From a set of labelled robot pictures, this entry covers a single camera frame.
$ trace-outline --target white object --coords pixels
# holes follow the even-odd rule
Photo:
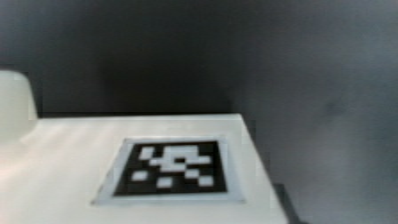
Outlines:
[[[35,125],[35,107],[26,77],[0,71],[0,144],[17,141]]]
[[[287,223],[239,115],[40,119],[33,129],[28,81],[14,72],[0,73],[0,115],[0,142],[8,143],[0,144],[1,224]],[[119,173],[112,164],[122,158],[124,139],[163,141],[176,136],[222,136],[223,163],[236,174],[225,176],[236,177],[241,203],[202,196],[209,200],[199,204],[179,200],[97,206],[106,176]],[[131,178],[144,179],[145,173]],[[211,178],[199,176],[199,181],[211,186]],[[170,178],[160,179],[158,187],[172,187]]]
[[[135,171],[131,180],[142,181],[145,180],[145,178],[147,178],[147,171],[145,170]]]
[[[140,160],[149,160],[152,158],[152,152],[154,152],[154,148],[152,147],[144,147],[142,148]]]
[[[184,178],[186,179],[197,179],[199,177],[199,170],[197,169],[190,169],[184,171]]]

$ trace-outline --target white border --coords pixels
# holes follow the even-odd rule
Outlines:
[[[223,168],[223,178],[227,192],[216,193],[190,193],[190,194],[160,194],[160,195],[140,195],[140,196],[113,196],[113,191],[119,183],[119,178],[122,174],[122,168],[128,162],[129,152],[133,150],[133,145],[142,143],[167,143],[167,142],[218,142],[218,151],[222,159]],[[131,205],[131,204],[152,204],[161,202],[172,203],[213,203],[213,202],[234,202],[243,203],[243,195],[238,186],[238,177],[232,166],[231,151],[227,148],[227,140],[223,136],[158,136],[158,137],[135,137],[126,138],[119,150],[119,155],[115,157],[110,172],[104,178],[103,186],[99,189],[97,197],[92,201],[94,205]]]

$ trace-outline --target white table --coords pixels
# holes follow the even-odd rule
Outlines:
[[[96,203],[124,140],[211,136],[225,141],[241,198],[207,200],[202,193],[188,200]],[[286,224],[239,115],[40,119],[19,143],[0,146],[0,223]]]

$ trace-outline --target black and white square pattern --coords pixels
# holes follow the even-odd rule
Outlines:
[[[131,147],[113,196],[227,192],[216,141]]]
[[[223,136],[126,138],[94,205],[241,202]]]

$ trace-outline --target dark gray background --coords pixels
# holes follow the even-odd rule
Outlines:
[[[42,116],[241,113],[311,224],[398,221],[394,0],[1,0]]]

